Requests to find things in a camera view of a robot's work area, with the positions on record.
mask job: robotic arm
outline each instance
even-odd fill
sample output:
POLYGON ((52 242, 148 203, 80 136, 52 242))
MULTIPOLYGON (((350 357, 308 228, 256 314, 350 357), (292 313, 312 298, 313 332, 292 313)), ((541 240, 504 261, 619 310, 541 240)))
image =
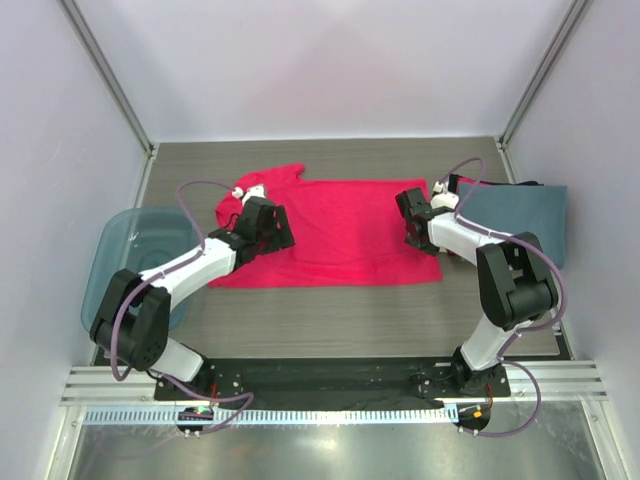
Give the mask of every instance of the robotic arm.
MULTIPOLYGON (((419 188, 396 196, 405 219, 407 243, 435 255, 447 249, 478 269, 484 315, 452 357, 451 374, 461 394, 485 387, 501 362, 501 351, 519 328, 538 320, 558 303, 549 267, 529 250, 478 233, 456 222, 457 196, 435 195, 427 202, 419 188)), ((541 250, 532 233, 515 236, 541 250)))
POLYGON ((123 317, 117 357, 136 370, 171 375, 195 391, 206 391, 211 384, 207 360, 169 338, 171 311, 196 290, 251 262, 257 255, 294 245, 284 207, 264 198, 264 188, 254 187, 242 202, 242 213, 232 230, 215 230, 204 239, 204 245, 157 268, 140 273, 126 269, 117 272, 91 327, 91 340, 110 351, 121 305, 134 288, 158 277, 136 296, 123 317))

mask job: red shirt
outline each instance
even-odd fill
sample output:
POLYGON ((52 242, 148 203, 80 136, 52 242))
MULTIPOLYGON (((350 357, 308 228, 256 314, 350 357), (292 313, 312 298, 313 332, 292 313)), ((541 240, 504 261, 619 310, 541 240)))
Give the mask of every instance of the red shirt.
MULTIPOLYGON (((413 180, 313 180, 300 178, 303 164, 242 177, 246 191, 264 184, 267 198, 284 205, 295 246, 258 256, 211 287, 321 287, 403 285, 442 279, 438 260, 404 242, 404 220, 395 196, 426 182, 413 180)), ((242 202, 230 193, 216 208, 220 225, 242 202)))

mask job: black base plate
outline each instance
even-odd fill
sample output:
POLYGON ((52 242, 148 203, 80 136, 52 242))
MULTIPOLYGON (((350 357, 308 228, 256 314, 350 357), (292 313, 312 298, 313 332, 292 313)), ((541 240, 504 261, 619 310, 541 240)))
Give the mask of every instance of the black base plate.
MULTIPOLYGON (((442 403, 436 398, 461 397, 447 377, 448 367, 436 366, 437 360, 377 357, 211 359, 211 362, 218 396, 253 392, 252 409, 345 411, 440 408, 442 403)), ((491 382, 494 397, 511 395, 506 378, 500 367, 491 382)), ((486 395, 483 388, 465 396, 486 395)), ((157 386, 155 399, 189 400, 171 385, 157 386)))

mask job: white cable tray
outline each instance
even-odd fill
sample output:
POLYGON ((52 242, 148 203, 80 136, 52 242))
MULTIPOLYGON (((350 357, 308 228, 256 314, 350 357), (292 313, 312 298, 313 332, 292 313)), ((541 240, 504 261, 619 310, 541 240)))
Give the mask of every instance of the white cable tray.
MULTIPOLYGON (((184 406, 89 407, 83 425, 209 425, 226 420, 232 410, 214 409, 213 421, 178 420, 184 406)), ((232 425, 376 425, 406 423, 451 423, 458 421, 455 404, 437 410, 398 410, 388 412, 297 412, 247 410, 232 425)))

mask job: transparent plastic bin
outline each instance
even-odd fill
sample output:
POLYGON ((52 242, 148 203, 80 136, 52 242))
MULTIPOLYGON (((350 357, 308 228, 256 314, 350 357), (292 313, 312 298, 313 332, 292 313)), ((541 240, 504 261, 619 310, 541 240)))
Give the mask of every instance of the transparent plastic bin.
MULTIPOLYGON (((96 251, 80 317, 89 331, 114 273, 141 272, 182 255, 198 243, 191 223, 178 207, 144 207, 124 211, 104 227, 96 251)), ((188 300, 171 312, 169 328, 184 318, 188 300)))

